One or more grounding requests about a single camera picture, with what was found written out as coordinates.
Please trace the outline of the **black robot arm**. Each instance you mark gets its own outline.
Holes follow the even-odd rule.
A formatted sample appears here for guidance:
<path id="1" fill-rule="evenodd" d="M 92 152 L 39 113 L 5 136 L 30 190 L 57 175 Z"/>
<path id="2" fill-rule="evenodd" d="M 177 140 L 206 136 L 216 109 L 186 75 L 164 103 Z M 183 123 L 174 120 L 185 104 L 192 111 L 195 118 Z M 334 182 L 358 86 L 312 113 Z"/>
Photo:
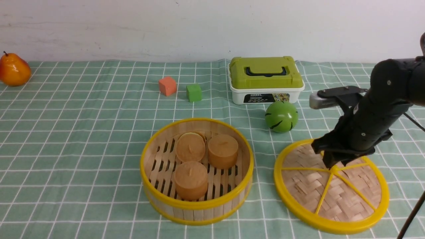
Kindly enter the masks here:
<path id="1" fill-rule="evenodd" d="M 319 90 L 310 95 L 313 109 L 340 106 L 343 115 L 334 129 L 311 144 L 323 153 L 323 163 L 331 169 L 341 162 L 375 152 L 375 146 L 392 136 L 389 127 L 408 109 L 425 104 L 424 56 L 387 59 L 375 65 L 370 88 L 345 86 Z"/>

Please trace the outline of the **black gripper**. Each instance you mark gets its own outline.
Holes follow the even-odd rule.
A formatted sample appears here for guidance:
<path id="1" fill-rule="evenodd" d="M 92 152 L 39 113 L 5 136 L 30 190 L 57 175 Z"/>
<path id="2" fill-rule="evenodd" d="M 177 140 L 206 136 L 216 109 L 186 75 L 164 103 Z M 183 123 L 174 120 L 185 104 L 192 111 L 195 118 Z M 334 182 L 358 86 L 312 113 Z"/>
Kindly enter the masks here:
<path id="1" fill-rule="evenodd" d="M 311 147 L 315 153 L 323 153 L 322 159 L 326 168 L 331 169 L 339 162 L 344 167 L 348 167 L 368 164 L 370 160 L 367 156 L 375 153 L 375 147 L 379 143 L 390 139 L 392 135 L 386 125 L 345 125 L 335 128 L 320 138 L 314 139 Z"/>

